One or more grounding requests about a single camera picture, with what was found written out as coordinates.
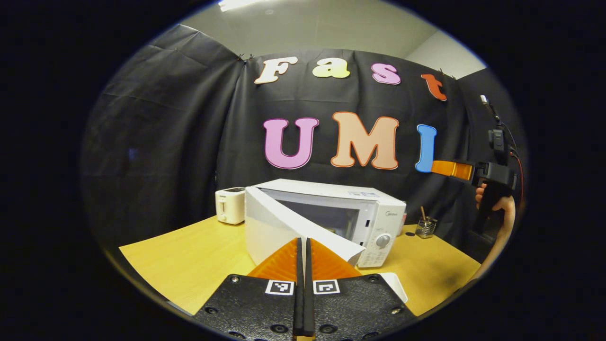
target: white microwave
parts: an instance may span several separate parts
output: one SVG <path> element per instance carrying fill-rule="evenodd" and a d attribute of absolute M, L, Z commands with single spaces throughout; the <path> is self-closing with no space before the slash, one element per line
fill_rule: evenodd
<path fill-rule="evenodd" d="M 244 201 L 247 250 L 257 265 L 302 237 L 353 266 L 382 266 L 406 211 L 406 202 L 373 188 L 286 179 L 246 187 Z"/>

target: ceiling light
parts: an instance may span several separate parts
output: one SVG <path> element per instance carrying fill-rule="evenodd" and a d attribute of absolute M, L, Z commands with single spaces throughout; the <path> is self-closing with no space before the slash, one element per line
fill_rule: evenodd
<path fill-rule="evenodd" d="M 244 6 L 248 6 L 254 4 L 256 2 L 267 1 L 267 0 L 223 0 L 219 1 L 219 8 L 221 8 L 222 12 L 233 10 L 235 8 L 240 8 Z"/>

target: ceiling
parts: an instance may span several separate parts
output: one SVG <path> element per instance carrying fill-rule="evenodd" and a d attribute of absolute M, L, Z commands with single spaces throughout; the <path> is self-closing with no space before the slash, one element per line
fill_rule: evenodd
<path fill-rule="evenodd" d="M 226 12 L 213 4 L 182 24 L 245 56 L 348 49 L 404 59 L 438 31 L 379 0 L 265 0 Z"/>

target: microwave control knob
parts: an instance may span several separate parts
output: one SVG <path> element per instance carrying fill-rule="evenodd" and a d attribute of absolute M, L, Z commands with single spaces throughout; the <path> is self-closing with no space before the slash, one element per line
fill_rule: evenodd
<path fill-rule="evenodd" d="M 382 234 L 379 236 L 379 238 L 377 238 L 376 244 L 377 244 L 377 246 L 379 246 L 382 249 L 382 248 L 386 247 L 387 244 L 389 244 L 390 240 L 391 240 L 391 235 Z"/>

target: wooden table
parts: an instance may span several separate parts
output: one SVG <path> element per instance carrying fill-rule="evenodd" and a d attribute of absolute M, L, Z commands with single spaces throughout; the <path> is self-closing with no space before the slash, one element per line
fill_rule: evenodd
<path fill-rule="evenodd" d="M 467 283 L 480 264 L 437 236 L 407 236 L 405 225 L 380 268 L 362 274 L 395 272 L 419 316 Z M 152 287 L 172 303 L 196 314 L 229 274 L 247 275 L 255 264 L 246 251 L 245 223 L 228 225 L 208 218 L 120 250 Z"/>

